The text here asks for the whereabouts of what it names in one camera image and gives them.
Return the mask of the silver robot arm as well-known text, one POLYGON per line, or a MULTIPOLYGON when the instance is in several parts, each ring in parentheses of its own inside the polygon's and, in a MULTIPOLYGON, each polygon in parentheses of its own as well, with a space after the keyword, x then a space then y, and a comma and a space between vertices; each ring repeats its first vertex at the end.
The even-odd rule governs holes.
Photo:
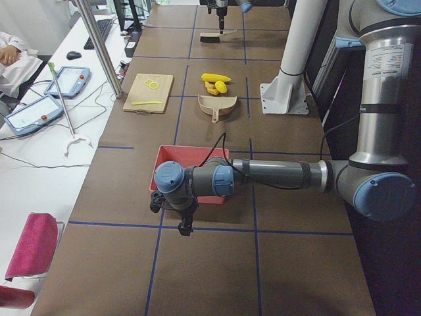
MULTIPOLYGON (((253 8, 252 1, 235 0, 234 3, 241 9, 242 13, 248 13, 253 8)), ((223 34, 225 29, 225 16, 228 13, 229 0, 216 0, 215 5, 220 34, 223 34)))
POLYGON ((252 180, 281 190, 317 187, 335 192, 360 214, 389 221, 408 212, 416 186, 405 175, 399 152, 403 88, 415 41, 420 37, 419 1, 341 1, 338 48, 365 48, 357 149, 342 161, 317 163, 229 159, 207 156, 197 167, 175 161, 154 172, 153 212, 181 216, 178 230, 188 236, 201 196, 228 196, 237 181, 252 180))

